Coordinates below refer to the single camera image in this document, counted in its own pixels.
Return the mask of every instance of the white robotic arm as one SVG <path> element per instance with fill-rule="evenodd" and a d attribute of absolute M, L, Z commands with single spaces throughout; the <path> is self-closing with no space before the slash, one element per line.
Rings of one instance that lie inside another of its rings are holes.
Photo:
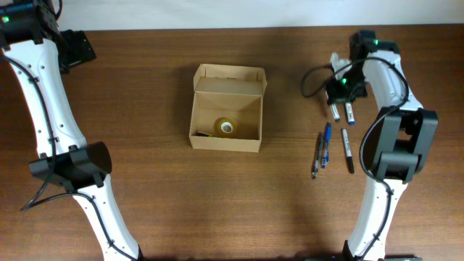
<path fill-rule="evenodd" d="M 355 59 L 368 57 L 359 65 L 357 70 L 361 70 L 365 78 L 359 78 L 359 73 L 353 72 L 353 63 L 348 59 L 339 59 L 337 53 L 331 57 L 331 65 L 336 75 L 332 84 L 332 93 L 337 87 L 349 88 L 344 86 L 346 82 L 352 81 L 352 89 L 349 95 L 345 96 L 347 102 L 352 102 L 352 94 L 356 88 L 369 82 L 376 98 L 378 111 L 385 114 L 388 108 L 400 105 L 405 100 L 405 86 L 397 73 L 404 77 L 397 47 L 393 43 L 387 43 L 385 48 L 377 49 L 378 40 L 375 34 L 370 31 L 361 31 L 354 35 L 350 41 L 351 53 L 358 54 Z M 390 68 L 393 65 L 397 72 Z M 372 155 L 360 155 L 360 157 L 370 160 L 370 169 L 374 170 L 378 180 L 369 176 L 366 180 L 365 195 L 362 201 L 360 215 L 355 229 L 344 247 L 344 258 L 346 260 L 383 260 L 385 258 L 386 236 L 392 222 L 394 210 L 399 198 L 407 188 L 412 175 L 417 173 L 425 162 L 428 148 L 431 145 L 438 118 L 434 112 L 423 111 L 422 104 L 414 97 L 409 88 L 407 101 L 398 109 L 397 115 L 387 116 L 382 122 L 381 127 L 377 127 L 375 137 L 371 138 Z M 409 141 L 398 141 L 397 133 L 401 129 L 406 129 L 412 134 Z M 379 181 L 388 184 L 393 195 L 390 204 L 388 203 L 388 193 L 386 187 Z M 378 235 L 379 228 L 385 220 L 382 232 Z"/>
<path fill-rule="evenodd" d="M 40 88 L 55 135 L 57 157 L 69 153 L 70 150 L 77 151 L 85 148 L 87 146 L 86 139 L 74 121 L 65 90 L 63 89 L 61 75 L 59 74 L 56 44 L 53 41 L 44 39 L 42 44 L 34 44 L 32 40 L 29 40 L 11 44 L 9 47 L 10 49 L 5 51 L 4 55 L 22 65 L 22 68 L 26 69 L 35 78 Z M 11 64 L 11 67 L 16 72 L 33 119 L 38 155 L 42 159 L 51 157 L 50 137 L 46 131 L 46 119 L 38 93 L 30 82 L 29 77 L 20 68 L 13 64 Z M 137 260 L 139 254 L 138 244 L 126 228 L 123 217 L 117 207 L 112 193 L 110 174 L 107 173 L 103 177 L 102 186 L 92 184 L 90 186 L 78 186 L 74 189 L 78 193 L 92 198 L 100 213 L 102 224 L 92 203 L 81 196 L 74 196 L 90 221 L 103 251 L 104 259 L 117 261 L 131 260 L 109 247 L 102 225 L 106 228 L 113 244 L 124 253 L 130 255 L 133 260 Z"/>
<path fill-rule="evenodd" d="M 77 61 L 69 57 L 59 61 L 57 43 L 62 42 L 57 39 L 62 40 L 63 35 L 57 31 L 56 22 L 41 22 L 54 20 L 46 1 L 11 4 L 2 7 L 0 14 L 2 58 L 10 62 L 20 83 L 36 131 L 40 159 L 30 163 L 31 172 L 44 179 L 45 186 L 48 182 L 64 186 L 67 193 L 61 196 L 75 198 L 90 221 L 105 260 L 142 260 L 112 193 L 107 148 L 102 142 L 86 143 L 62 84 L 61 66 L 69 70 L 85 59 L 94 59 L 88 40 L 83 32 L 65 32 L 68 41 L 63 49 L 70 49 L 72 55 L 81 49 L 86 51 L 71 57 Z"/>

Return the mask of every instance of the box flap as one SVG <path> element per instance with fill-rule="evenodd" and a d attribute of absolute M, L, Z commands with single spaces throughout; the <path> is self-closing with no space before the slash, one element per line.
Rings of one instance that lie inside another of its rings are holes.
<path fill-rule="evenodd" d="M 229 66 L 229 65 L 200 65 L 194 76 L 194 90 L 201 78 L 237 79 L 247 82 L 261 83 L 261 95 L 264 94 L 267 81 L 264 69 L 258 67 Z"/>

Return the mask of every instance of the wood grain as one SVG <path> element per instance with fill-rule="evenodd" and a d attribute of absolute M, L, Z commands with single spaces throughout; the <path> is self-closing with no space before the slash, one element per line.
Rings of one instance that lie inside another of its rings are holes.
<path fill-rule="evenodd" d="M 386 251 L 464 260 L 464 27 L 369 28 L 399 44 L 415 96 L 440 119 L 428 162 L 399 203 Z M 313 181 L 315 140 L 332 119 L 324 96 L 303 99 L 298 85 L 331 52 L 347 57 L 348 38 L 358 29 L 87 32 L 98 59 L 63 75 L 63 83 L 87 141 L 109 148 L 115 197 L 145 256 L 341 251 L 360 211 L 365 176 L 357 150 L 376 103 L 369 91 L 354 104 L 356 126 L 345 119 L 334 126 L 328 169 Z M 190 147 L 192 78 L 200 63 L 265 68 L 259 154 Z M 6 64 L 0 68 L 0 260 L 102 260 L 73 200 L 19 212 L 41 185 L 27 165 L 37 157 L 36 141 L 20 87 Z M 345 164 L 342 127 L 354 150 L 354 175 Z M 61 191 L 51 186 L 46 195 Z"/>

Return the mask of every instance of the cardboard box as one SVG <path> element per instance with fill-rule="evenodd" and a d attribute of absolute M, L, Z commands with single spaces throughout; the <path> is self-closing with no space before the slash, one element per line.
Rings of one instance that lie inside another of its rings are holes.
<path fill-rule="evenodd" d="M 262 128 L 262 98 L 266 90 L 264 69 L 257 67 L 200 65 L 194 76 L 194 105 L 189 138 L 194 149 L 259 152 Z M 221 118 L 236 122 L 236 138 L 216 135 Z"/>

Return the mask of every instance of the marker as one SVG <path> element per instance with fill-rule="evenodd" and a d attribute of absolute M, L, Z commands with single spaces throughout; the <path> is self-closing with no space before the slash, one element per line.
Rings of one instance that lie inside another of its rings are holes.
<path fill-rule="evenodd" d="M 326 165 L 328 163 L 328 143 L 331 140 L 331 124 L 327 123 L 326 127 L 326 135 L 324 136 L 324 143 L 326 144 L 326 147 L 324 149 L 324 157 L 322 158 L 322 168 L 326 168 Z"/>
<path fill-rule="evenodd" d="M 336 109 L 336 104 L 330 104 L 329 107 L 331 108 L 333 119 L 335 120 L 336 123 L 339 122 L 340 115 L 339 115 L 339 111 Z"/>
<path fill-rule="evenodd" d="M 312 166 L 312 178 L 316 179 L 318 177 L 318 170 L 319 170 L 319 159 L 320 155 L 322 154 L 322 145 L 324 144 L 324 138 L 322 133 L 318 135 L 319 145 L 318 151 L 316 153 L 316 159 L 314 160 L 314 166 Z"/>
<path fill-rule="evenodd" d="M 351 174 L 354 174 L 355 173 L 355 166 L 353 165 L 353 157 L 351 155 L 351 148 L 349 147 L 347 130 L 342 128 L 341 135 L 343 136 L 343 144 L 345 145 L 345 153 L 347 155 L 349 172 Z"/>
<path fill-rule="evenodd" d="M 353 126 L 355 124 L 355 115 L 353 114 L 353 107 L 351 106 L 351 103 L 345 103 L 345 112 L 347 112 L 348 124 Z"/>

